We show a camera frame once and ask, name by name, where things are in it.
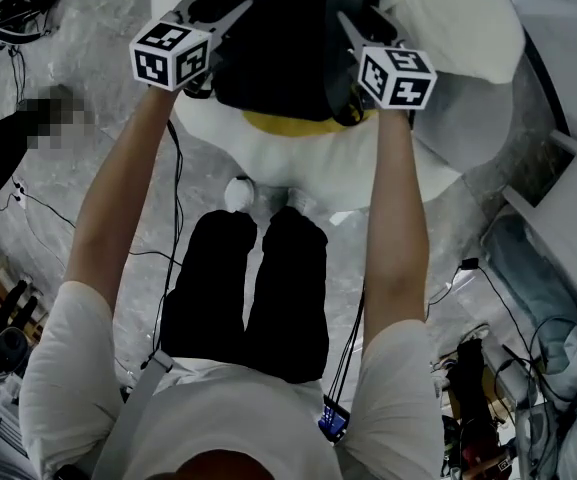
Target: white shoe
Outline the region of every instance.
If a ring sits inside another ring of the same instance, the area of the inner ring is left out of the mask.
[[[255,184],[250,178],[233,178],[224,193],[226,210],[248,212],[255,202]]]
[[[308,194],[298,188],[291,188],[288,190],[288,202],[286,206],[290,206],[297,210],[301,215],[305,215],[306,211],[314,205],[314,201],[310,199]]]

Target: shoe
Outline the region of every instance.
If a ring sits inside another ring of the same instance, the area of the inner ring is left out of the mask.
[[[305,215],[306,211],[309,210],[313,204],[314,201],[310,199],[308,194],[303,190],[299,190],[298,188],[291,188],[288,190],[288,202],[286,203],[286,206],[294,208],[301,215]]]
[[[33,278],[30,274],[26,274],[25,272],[23,272],[20,276],[19,279],[21,279],[22,281],[24,281],[28,286],[32,286],[32,282],[33,282]]]
[[[477,327],[466,333],[459,344],[465,343],[471,340],[483,340],[486,336],[490,334],[490,325],[479,324]]]
[[[224,193],[226,210],[249,212],[255,202],[255,184],[250,178],[237,177],[230,180]]]

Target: floor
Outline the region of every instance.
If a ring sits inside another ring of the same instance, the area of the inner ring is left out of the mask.
[[[143,87],[132,79],[127,45],[149,18],[150,0],[61,0],[50,15],[50,22],[58,24],[58,30],[53,28],[50,36],[23,48],[26,96],[32,96],[40,87],[64,84],[85,100],[95,118],[96,126],[85,139],[79,136],[74,143],[62,140],[62,149],[56,149],[55,142],[40,143],[38,149],[28,152],[15,176],[23,180],[29,194],[71,220],[76,218],[87,187],[143,93]],[[503,206],[503,187],[511,183],[529,200],[535,200],[560,168],[559,154],[544,144],[553,119],[525,60],[514,81],[514,97],[511,131],[497,158],[466,173],[426,204],[431,239],[427,285],[430,300],[444,293],[462,258],[479,254],[478,238]],[[13,111],[14,103],[10,58],[0,52],[0,118]],[[181,260],[197,220],[220,207],[226,183],[241,171],[221,150],[182,133],[179,123],[177,127],[185,158],[180,186],[185,225],[177,256]],[[174,164],[173,145],[166,139],[133,244],[135,252],[171,249]],[[0,193],[0,207],[5,205],[9,188]],[[260,238],[282,193],[263,188],[253,212],[260,232],[250,254],[246,308],[252,302],[255,272],[262,258]],[[312,214],[329,237],[326,312],[331,350],[325,388],[336,371],[357,311],[367,211],[354,212],[337,226],[330,223],[330,216],[322,208]],[[63,275],[71,239],[68,225],[33,201],[28,201],[25,211],[13,202],[0,212],[0,254],[8,257],[13,272],[33,276],[47,307]],[[149,353],[166,269],[167,261],[154,255],[131,256],[128,260],[115,318],[117,374],[125,382],[133,381],[130,372],[138,372],[138,365]],[[512,323],[485,278],[481,274],[466,276],[458,284],[451,295],[432,306],[428,328],[433,358],[454,350],[464,332],[484,321],[493,325],[501,340],[519,350]],[[496,285],[517,313],[500,284]],[[521,315],[518,317],[521,326],[528,326]],[[361,348],[360,341],[355,352]],[[352,399],[357,380],[357,359],[355,354],[342,397],[346,404]]]

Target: backpack strap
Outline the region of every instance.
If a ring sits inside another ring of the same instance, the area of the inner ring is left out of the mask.
[[[173,367],[173,360],[157,350],[119,414],[110,435],[76,464],[77,470],[92,480],[121,480],[130,460],[130,443],[157,386]]]
[[[363,119],[363,106],[358,97],[349,105],[348,95],[354,94],[355,83],[349,69],[355,60],[348,54],[346,37],[337,18],[342,11],[347,16],[358,16],[365,0],[326,0],[326,35],[324,85],[328,104],[335,120],[343,126],[354,126]]]

